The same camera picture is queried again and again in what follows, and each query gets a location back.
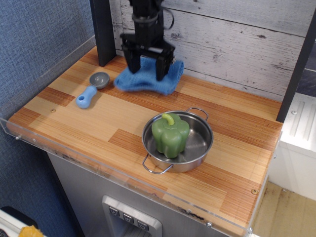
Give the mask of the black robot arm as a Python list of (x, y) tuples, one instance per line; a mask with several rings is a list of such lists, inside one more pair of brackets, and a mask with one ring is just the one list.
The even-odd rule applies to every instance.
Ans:
[(122, 49), (129, 70), (141, 68), (141, 56), (156, 60), (156, 79), (161, 81), (174, 59), (175, 47), (164, 39), (164, 8), (161, 0), (131, 0), (135, 33), (121, 34)]

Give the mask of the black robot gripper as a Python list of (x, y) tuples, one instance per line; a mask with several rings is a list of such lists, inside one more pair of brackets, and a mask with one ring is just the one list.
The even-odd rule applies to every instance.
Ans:
[(134, 74), (141, 68), (140, 57), (156, 59), (156, 78), (161, 81), (167, 74), (174, 59), (175, 47), (163, 38), (163, 24), (135, 24), (134, 33), (123, 33), (122, 49), (129, 70)]

